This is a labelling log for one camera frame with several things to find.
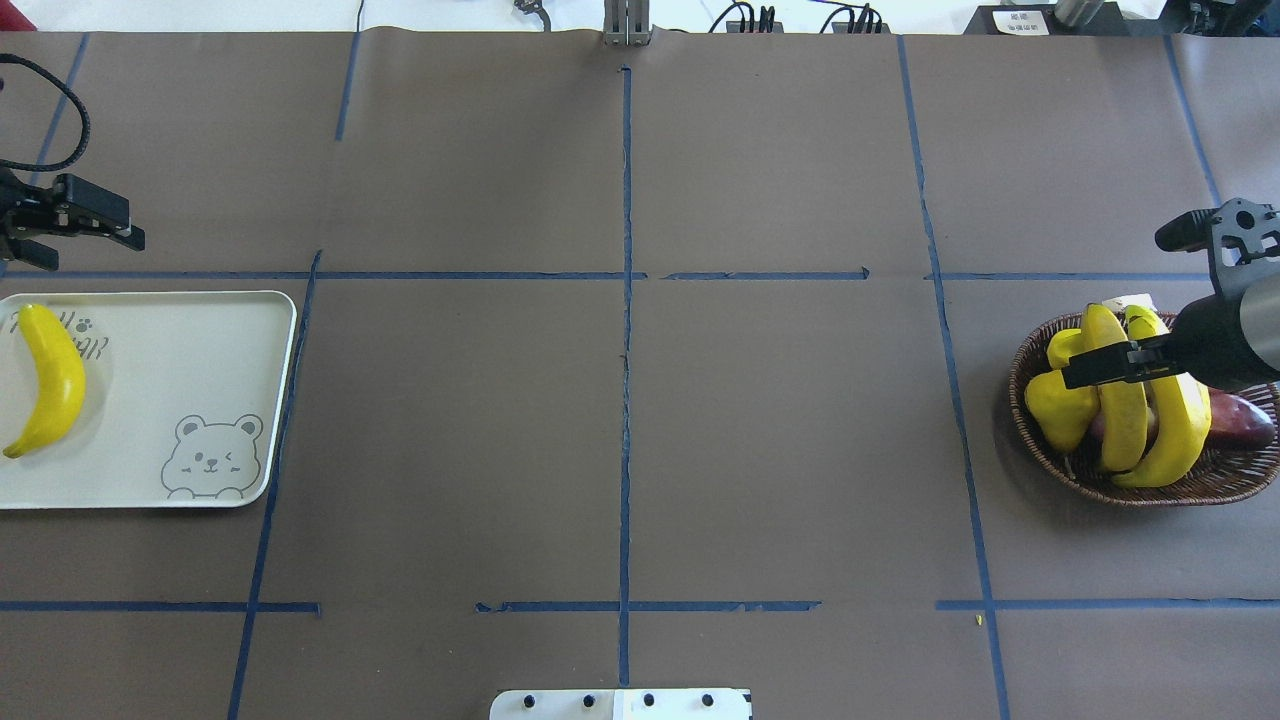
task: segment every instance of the tray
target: tray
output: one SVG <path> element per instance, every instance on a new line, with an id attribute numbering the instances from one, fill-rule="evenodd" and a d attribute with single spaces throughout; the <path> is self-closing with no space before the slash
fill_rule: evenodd
<path id="1" fill-rule="evenodd" d="M 270 480 L 297 309 L 276 291 L 31 293 L 0 300 L 0 443 L 36 401 L 15 325 L 63 319 L 84 406 L 61 441 L 0 457 L 0 509 L 236 507 Z"/>

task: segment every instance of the yellow banana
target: yellow banana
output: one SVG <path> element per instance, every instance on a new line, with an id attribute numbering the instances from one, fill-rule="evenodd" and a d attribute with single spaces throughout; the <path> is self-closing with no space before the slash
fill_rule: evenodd
<path id="1" fill-rule="evenodd" d="M 1098 304 L 1089 304 L 1080 318 L 1084 350 L 1097 350 L 1128 341 L 1115 314 Z M 1121 473 L 1142 460 L 1147 450 L 1147 391 L 1142 383 L 1107 383 L 1098 387 L 1102 416 L 1102 468 Z"/>
<path id="2" fill-rule="evenodd" d="M 1066 328 L 1053 333 L 1053 337 L 1048 341 L 1048 366 L 1055 370 L 1066 368 L 1068 361 L 1073 355 L 1079 355 L 1084 351 L 1084 336 L 1080 328 Z"/>
<path id="3" fill-rule="evenodd" d="M 1169 332 L 1160 316 L 1147 307 L 1129 306 L 1124 314 L 1132 340 Z M 1111 478 L 1120 487 L 1158 488 L 1178 482 L 1199 459 L 1208 437 L 1212 413 L 1207 387 L 1183 373 L 1151 380 L 1151 392 L 1156 398 L 1160 434 L 1142 462 Z"/>
<path id="4" fill-rule="evenodd" d="M 5 457 L 20 457 L 58 442 L 76 424 L 84 405 L 84 360 L 58 315 L 44 305 L 23 305 L 18 310 L 18 328 L 36 361 L 40 392 L 22 436 L 4 448 Z"/>

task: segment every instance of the fruit basket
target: fruit basket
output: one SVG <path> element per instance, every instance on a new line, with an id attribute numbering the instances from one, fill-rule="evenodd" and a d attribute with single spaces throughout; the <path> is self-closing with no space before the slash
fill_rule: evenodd
<path id="1" fill-rule="evenodd" d="M 1170 325 L 1175 318 L 1171 313 L 1161 313 L 1160 316 Z M 1036 461 L 1059 482 L 1091 500 L 1110 505 L 1225 505 L 1257 495 L 1280 474 L 1280 439 L 1272 441 L 1261 451 L 1206 448 L 1187 477 L 1161 488 L 1114 486 L 1106 473 L 1098 470 L 1100 447 L 1089 438 L 1064 459 L 1048 445 L 1027 410 L 1024 391 L 1032 378 L 1050 370 L 1044 352 L 1053 333 L 1078 327 L 1080 313 L 1061 315 L 1036 328 L 1018 348 L 1009 372 L 1009 404 L 1018 434 Z M 1275 384 L 1253 387 L 1235 395 L 1257 405 L 1272 421 L 1277 420 L 1280 389 Z"/>

